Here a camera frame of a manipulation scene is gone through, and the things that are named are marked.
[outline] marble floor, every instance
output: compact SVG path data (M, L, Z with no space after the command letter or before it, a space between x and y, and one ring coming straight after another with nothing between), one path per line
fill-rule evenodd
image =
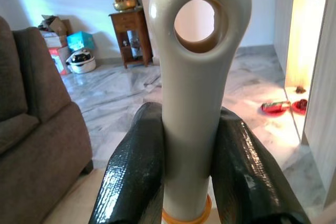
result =
M222 105L244 119L272 153L308 216L314 218L322 211L326 192L310 148L299 145L299 136L290 112L273 118L260 110L264 102L286 100L282 88L284 79L273 49L239 51L228 75ZM77 182L45 223L85 223L83 220L74 220L74 213L92 209L95 200L92 194L95 195L99 189L102 171L125 136L135 112L146 101L162 101L160 68L134 66L126 70L122 66L104 65L91 73L64 76L63 81L83 113L97 170ZM88 189L85 186L84 182L90 179L97 182L95 188ZM90 197L82 199L81 191L90 189L95 194L91 193ZM215 208L211 186L209 194ZM90 213L86 212L86 223Z

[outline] red plate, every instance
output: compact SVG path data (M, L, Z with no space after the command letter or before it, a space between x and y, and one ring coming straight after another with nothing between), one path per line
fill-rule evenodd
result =
M272 112L268 112L268 111L265 111L263 110L262 108L263 106L261 106L261 110L266 114L266 115L270 115L270 116L281 116L283 115L287 110L288 110L288 107L286 108L281 108L280 110L277 110L277 111L272 111Z
M302 110L302 109L298 108L298 103L299 102L300 101L297 101L297 102L293 103L292 104L292 109L300 115L305 115L307 110Z

